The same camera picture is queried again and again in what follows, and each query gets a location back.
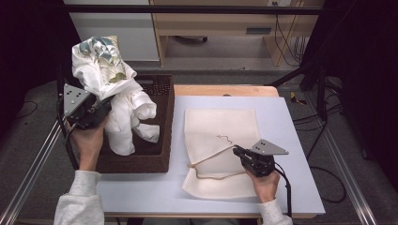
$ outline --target crumpled white fabric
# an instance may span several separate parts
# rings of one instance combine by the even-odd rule
[[[260,140],[253,109],[187,109],[185,144],[191,162],[182,188],[204,199],[255,196],[253,182],[233,153]]]
[[[134,80],[137,72],[122,60],[116,36],[92,37],[73,46],[72,64],[73,76],[98,101],[114,96],[105,131],[115,153],[128,156],[135,151],[132,130],[144,140],[158,141],[159,126],[140,123],[154,118],[157,106]]]

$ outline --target hand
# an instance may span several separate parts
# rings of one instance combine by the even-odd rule
[[[105,119],[96,128],[87,130],[76,128],[71,133],[71,138],[76,144],[80,154],[79,170],[96,170],[100,149],[103,143],[103,130],[107,121],[108,116],[105,117]]]
[[[255,177],[250,171],[246,170],[254,184],[254,191],[261,203],[267,203],[275,199],[281,176],[277,172],[272,172],[268,176]]]

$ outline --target white tabletop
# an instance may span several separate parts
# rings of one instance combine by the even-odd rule
[[[289,151],[287,156],[275,156],[275,161],[283,167],[292,186],[293,216],[325,213],[284,98],[176,97],[169,172],[103,174],[97,191],[106,216],[249,218],[259,215],[256,198],[203,200],[181,188],[190,163],[183,127],[187,108],[255,109],[262,138]],[[281,178],[277,200],[286,213],[284,185]]]

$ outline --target white cabinet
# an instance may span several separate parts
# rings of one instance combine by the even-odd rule
[[[77,5],[149,5],[148,0],[64,0]],[[70,13],[81,41],[117,36],[124,61],[159,61],[150,13]]]

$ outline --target black curtain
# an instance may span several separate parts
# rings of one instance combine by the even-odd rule
[[[71,47],[80,39],[67,12],[40,9],[48,3],[8,0],[0,7],[0,137],[28,90],[55,80],[61,63],[65,76],[71,76]],[[64,4],[62,0],[51,3]]]
[[[321,65],[343,82],[341,101],[363,154],[378,161],[398,190],[398,1],[355,2],[320,54]],[[319,18],[304,60],[314,57],[330,25],[343,16]],[[303,82],[311,85],[315,80],[316,74],[309,73]]]

